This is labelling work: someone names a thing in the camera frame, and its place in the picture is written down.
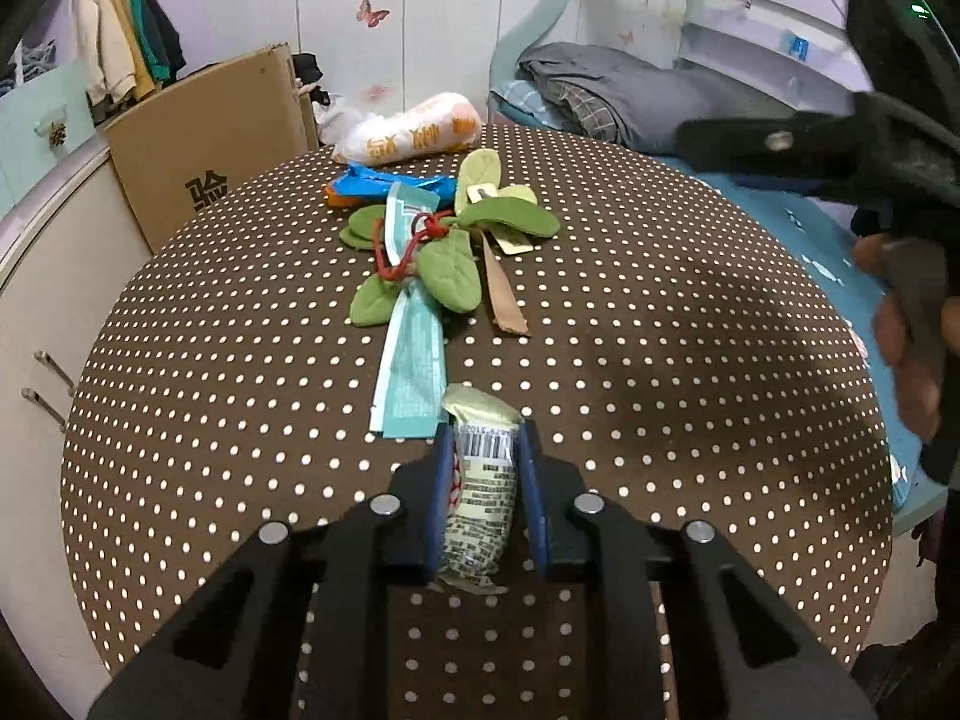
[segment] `teal drawer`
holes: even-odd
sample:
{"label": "teal drawer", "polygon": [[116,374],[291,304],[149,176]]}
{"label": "teal drawer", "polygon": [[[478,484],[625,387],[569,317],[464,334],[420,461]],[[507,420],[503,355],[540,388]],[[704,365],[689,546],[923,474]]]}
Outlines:
{"label": "teal drawer", "polygon": [[[53,122],[66,124],[66,141],[51,146]],[[93,135],[86,74],[79,60],[42,74],[0,98],[0,213],[18,203],[59,160]]]}

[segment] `polka dot tablecloth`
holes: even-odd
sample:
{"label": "polka dot tablecloth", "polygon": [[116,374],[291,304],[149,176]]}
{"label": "polka dot tablecloth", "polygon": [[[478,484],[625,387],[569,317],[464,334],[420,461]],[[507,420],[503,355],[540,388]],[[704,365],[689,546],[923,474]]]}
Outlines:
{"label": "polka dot tablecloth", "polygon": [[[694,179],[546,130],[489,127],[482,145],[565,226],[503,260],[530,338],[482,309],[450,319],[449,381],[536,418],[547,452],[636,517],[709,519],[851,664],[891,512],[846,324]],[[461,159],[395,170],[456,175]],[[373,258],[342,247],[346,213],[323,203],[341,170],[315,152],[204,211],[128,284],[91,352],[64,448],[64,542],[114,672],[261,522],[334,520],[424,454],[367,431],[385,328],[347,321]],[[583,596],[541,584],[522,527],[497,577],[507,594],[392,594],[391,717],[584,717]]]}

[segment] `brown paper strip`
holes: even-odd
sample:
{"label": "brown paper strip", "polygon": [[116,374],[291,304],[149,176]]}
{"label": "brown paper strip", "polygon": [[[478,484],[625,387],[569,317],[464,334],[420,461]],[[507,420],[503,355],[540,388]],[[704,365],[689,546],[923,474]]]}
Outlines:
{"label": "brown paper strip", "polygon": [[483,241],[484,273],[487,278],[487,294],[490,295],[490,307],[493,310],[493,321],[505,333],[514,333],[517,336],[530,335],[527,320],[517,305],[517,298],[510,286],[510,280],[503,271],[500,263],[493,254],[487,236],[481,235]]}

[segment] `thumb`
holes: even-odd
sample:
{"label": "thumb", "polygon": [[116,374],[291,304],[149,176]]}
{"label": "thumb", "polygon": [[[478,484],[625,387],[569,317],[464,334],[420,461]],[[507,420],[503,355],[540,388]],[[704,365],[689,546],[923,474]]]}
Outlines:
{"label": "thumb", "polygon": [[949,298],[940,312],[940,325],[947,346],[960,354],[960,298]]}

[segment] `barcode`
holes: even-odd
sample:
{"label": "barcode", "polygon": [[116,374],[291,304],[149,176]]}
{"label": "barcode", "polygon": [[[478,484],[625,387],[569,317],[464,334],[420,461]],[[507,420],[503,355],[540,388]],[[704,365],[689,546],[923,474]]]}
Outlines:
{"label": "barcode", "polygon": [[462,457],[512,459],[514,434],[511,431],[461,430],[457,437]]}

